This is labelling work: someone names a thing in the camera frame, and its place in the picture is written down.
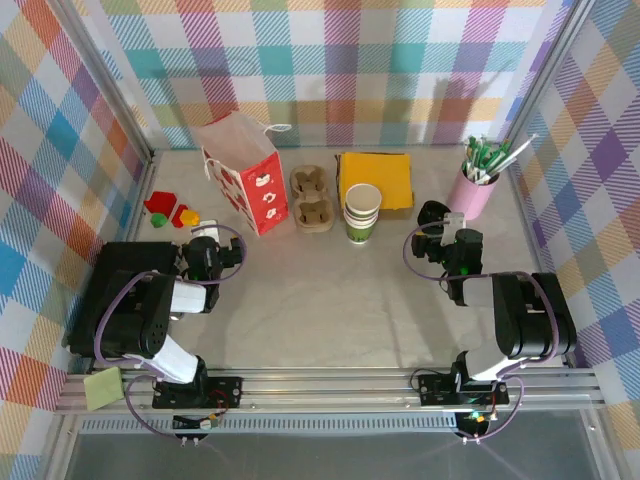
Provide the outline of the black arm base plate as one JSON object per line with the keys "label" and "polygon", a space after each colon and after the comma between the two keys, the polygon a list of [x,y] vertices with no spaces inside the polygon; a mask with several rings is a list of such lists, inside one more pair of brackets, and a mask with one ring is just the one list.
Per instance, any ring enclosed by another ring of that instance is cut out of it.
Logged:
{"label": "black arm base plate", "polygon": [[422,406],[492,407],[508,405],[509,394],[504,382],[462,381],[460,375],[419,375],[418,392]]}
{"label": "black arm base plate", "polygon": [[238,408],[242,395],[241,377],[208,377],[189,384],[157,382],[153,409]]}

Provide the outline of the green sticky note pad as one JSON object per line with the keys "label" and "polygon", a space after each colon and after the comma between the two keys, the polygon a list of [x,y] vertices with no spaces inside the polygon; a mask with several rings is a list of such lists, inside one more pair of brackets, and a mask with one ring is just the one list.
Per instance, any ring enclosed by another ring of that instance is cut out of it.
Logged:
{"label": "green sticky note pad", "polygon": [[86,407],[95,411],[124,398],[121,370],[111,367],[83,380]]}

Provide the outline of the small connector board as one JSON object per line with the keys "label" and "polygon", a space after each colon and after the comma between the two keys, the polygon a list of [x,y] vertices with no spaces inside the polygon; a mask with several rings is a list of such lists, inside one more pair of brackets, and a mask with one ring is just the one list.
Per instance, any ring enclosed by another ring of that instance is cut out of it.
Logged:
{"label": "small connector board", "polygon": [[205,434],[220,425],[220,416],[210,414],[207,416],[174,415],[171,428],[174,432],[186,434]]}
{"label": "small connector board", "polygon": [[481,437],[490,428],[491,418],[486,412],[456,412],[455,413],[457,432],[461,438]]}

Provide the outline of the black box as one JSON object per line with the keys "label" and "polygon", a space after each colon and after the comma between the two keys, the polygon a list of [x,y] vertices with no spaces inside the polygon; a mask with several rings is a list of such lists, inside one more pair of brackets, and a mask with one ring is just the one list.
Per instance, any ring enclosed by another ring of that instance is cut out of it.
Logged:
{"label": "black box", "polygon": [[175,273],[178,246],[171,242],[109,242],[100,250],[68,335],[72,354],[94,356],[94,336],[106,308],[136,274]]}

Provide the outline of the pink cylindrical holder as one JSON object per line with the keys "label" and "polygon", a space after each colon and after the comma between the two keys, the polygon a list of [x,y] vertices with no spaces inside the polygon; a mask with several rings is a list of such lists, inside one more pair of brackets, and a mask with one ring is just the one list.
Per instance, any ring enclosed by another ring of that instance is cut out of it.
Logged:
{"label": "pink cylindrical holder", "polygon": [[451,212],[463,213],[467,221],[474,220],[483,212],[499,177],[487,184],[476,184],[469,180],[462,169],[455,177],[445,205]]}

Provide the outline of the aluminium frame rail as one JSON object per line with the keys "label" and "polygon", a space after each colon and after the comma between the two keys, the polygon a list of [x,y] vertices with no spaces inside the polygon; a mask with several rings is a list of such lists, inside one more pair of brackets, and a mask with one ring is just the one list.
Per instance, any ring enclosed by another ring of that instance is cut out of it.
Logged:
{"label": "aluminium frame rail", "polygon": [[525,385],[518,397],[514,379],[507,381],[510,402],[421,404],[410,368],[250,368],[211,369],[214,377],[243,379],[239,406],[233,413],[387,413],[404,411],[578,410],[605,405],[595,372],[564,367],[527,368],[518,377]]}

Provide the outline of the red and white paper bag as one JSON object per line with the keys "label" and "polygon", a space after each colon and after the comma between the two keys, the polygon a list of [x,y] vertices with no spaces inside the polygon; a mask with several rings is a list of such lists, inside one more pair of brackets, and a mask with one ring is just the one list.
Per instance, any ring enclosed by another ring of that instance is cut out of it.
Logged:
{"label": "red and white paper bag", "polygon": [[280,155],[268,134],[290,129],[289,124],[266,125],[232,111],[194,133],[206,178],[258,236],[289,215]]}

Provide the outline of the brown cardboard cup carrier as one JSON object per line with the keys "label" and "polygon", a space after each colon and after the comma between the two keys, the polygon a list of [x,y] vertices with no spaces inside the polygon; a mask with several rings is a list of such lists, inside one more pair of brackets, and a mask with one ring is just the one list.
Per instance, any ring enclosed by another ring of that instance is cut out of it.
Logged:
{"label": "brown cardboard cup carrier", "polygon": [[336,215],[325,169],[317,165],[297,166],[291,171],[289,183],[297,228],[303,233],[329,231]]}

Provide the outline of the large red block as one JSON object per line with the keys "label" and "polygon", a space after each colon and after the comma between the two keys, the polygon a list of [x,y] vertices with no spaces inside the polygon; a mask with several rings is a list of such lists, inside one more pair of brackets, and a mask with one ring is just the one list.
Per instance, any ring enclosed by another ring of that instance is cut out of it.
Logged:
{"label": "large red block", "polygon": [[171,192],[154,191],[143,204],[149,213],[169,217],[177,204],[177,196]]}

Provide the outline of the long white wrapped straw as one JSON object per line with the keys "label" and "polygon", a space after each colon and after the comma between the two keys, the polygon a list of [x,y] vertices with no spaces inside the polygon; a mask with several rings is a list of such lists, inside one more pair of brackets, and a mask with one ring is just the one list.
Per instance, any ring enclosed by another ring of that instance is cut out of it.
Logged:
{"label": "long white wrapped straw", "polygon": [[529,137],[522,145],[520,145],[504,161],[500,163],[499,168],[496,170],[496,172],[501,173],[502,171],[506,170],[510,165],[512,165],[517,160],[517,157],[520,154],[522,154],[531,145],[531,143],[538,137],[539,137],[538,134],[533,134],[531,137]]}

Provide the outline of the aluminium frame post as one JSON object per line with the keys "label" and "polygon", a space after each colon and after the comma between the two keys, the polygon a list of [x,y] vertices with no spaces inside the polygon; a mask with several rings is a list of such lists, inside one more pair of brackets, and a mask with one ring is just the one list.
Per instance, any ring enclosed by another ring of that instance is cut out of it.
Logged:
{"label": "aluminium frame post", "polygon": [[596,0],[549,0],[549,4],[558,4],[556,13],[549,21],[542,19],[543,28],[550,35],[550,40],[540,41],[531,63],[537,70],[528,74],[530,82],[526,92],[517,97],[520,103],[512,118],[505,124],[501,133],[502,139],[516,140],[530,122],[533,110],[541,96],[555,79],[580,29],[589,16]]}
{"label": "aluminium frame post", "polygon": [[114,77],[111,75],[99,49],[86,30],[72,1],[46,1],[79,52],[99,90],[114,111],[114,115],[120,122],[123,131],[133,144],[134,150],[146,163],[151,163],[153,161],[154,150],[146,140],[122,91],[117,86]]}

